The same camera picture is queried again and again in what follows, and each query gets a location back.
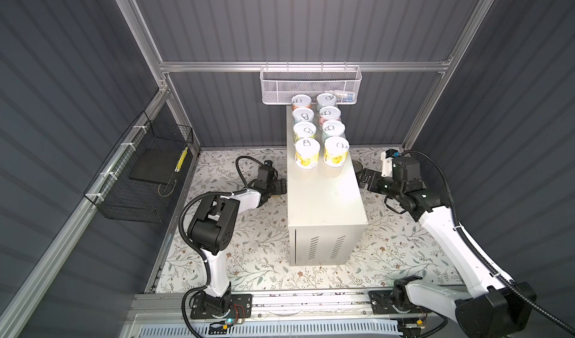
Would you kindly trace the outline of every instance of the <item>wall panel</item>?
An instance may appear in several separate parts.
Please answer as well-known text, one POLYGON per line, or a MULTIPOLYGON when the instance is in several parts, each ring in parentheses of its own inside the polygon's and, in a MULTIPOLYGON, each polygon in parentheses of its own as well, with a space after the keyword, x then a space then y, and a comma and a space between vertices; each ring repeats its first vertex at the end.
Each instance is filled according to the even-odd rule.
MULTIPOLYGON (((414 145, 478 243, 571 325, 574 38, 575 0, 496 0, 414 145)), ((551 325, 532 313, 513 336, 569 336, 551 325)))
MULTIPOLYGON (((170 74, 203 147, 285 146, 285 106, 262 103, 253 72, 170 74)), ((437 74, 367 72, 358 103, 341 105, 350 144, 400 144, 437 74)))
MULTIPOLYGON (((0 0, 0 82, 3 312, 158 88, 114 0, 0 0)), ((97 215, 21 336, 116 337, 164 230, 97 215)))
POLYGON ((436 61, 477 0, 137 0, 164 61, 436 61))

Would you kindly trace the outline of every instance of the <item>cabinet vent slot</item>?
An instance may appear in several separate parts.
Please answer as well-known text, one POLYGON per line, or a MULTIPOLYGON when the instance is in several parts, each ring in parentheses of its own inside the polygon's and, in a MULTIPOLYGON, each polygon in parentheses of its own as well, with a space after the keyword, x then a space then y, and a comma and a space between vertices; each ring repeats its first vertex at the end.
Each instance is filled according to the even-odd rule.
POLYGON ((340 238, 338 238, 335 241, 335 245, 334 248, 331 251, 331 256, 329 257, 330 259, 334 259, 335 257, 338 256, 339 254, 339 249, 341 248, 341 245, 343 244, 343 241, 346 239, 345 236, 341 236, 340 238))
POLYGON ((313 237, 309 243, 309 254, 308 259, 314 259, 316 257, 316 249, 317 249, 317 242, 320 240, 320 237, 313 237))

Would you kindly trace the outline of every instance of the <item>yellow can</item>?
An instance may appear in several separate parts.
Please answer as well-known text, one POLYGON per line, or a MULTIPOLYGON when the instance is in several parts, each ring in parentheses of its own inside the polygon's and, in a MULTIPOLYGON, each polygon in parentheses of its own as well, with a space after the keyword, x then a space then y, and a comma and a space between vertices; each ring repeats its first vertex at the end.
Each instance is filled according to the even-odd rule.
POLYGON ((331 167, 340 167, 346 162, 349 142, 343 137, 332 136, 326 139, 324 162, 331 167))
POLYGON ((296 142, 296 164, 302 169, 317 166, 320 158, 320 143, 314 139, 299 139, 296 142))

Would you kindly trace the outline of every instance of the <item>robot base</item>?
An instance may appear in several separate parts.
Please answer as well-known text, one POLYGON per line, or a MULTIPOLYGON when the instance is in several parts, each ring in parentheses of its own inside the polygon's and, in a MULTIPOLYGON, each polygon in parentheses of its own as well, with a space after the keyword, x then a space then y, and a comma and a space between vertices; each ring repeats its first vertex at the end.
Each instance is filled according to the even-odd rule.
POLYGON ((228 290, 223 297, 211 297, 207 295, 204 291, 199 293, 194 297, 191 303, 191 319, 227 319, 236 318, 236 309, 234 305, 238 306, 237 310, 239 312, 238 318, 249 318, 251 316, 251 306, 252 306, 251 294, 231 294, 231 285, 228 286, 228 290))

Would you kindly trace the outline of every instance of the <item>metal rail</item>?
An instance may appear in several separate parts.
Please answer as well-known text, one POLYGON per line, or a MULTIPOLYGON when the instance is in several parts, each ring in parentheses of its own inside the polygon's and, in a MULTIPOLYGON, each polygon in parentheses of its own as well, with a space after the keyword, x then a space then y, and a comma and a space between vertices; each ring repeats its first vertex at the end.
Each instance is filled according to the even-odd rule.
POLYGON ((185 62, 162 61, 162 72, 259 72, 262 66, 270 69, 308 69, 315 66, 319 69, 337 69, 345 66, 359 66, 362 72, 445 72, 449 68, 448 61, 398 61, 398 62, 185 62))

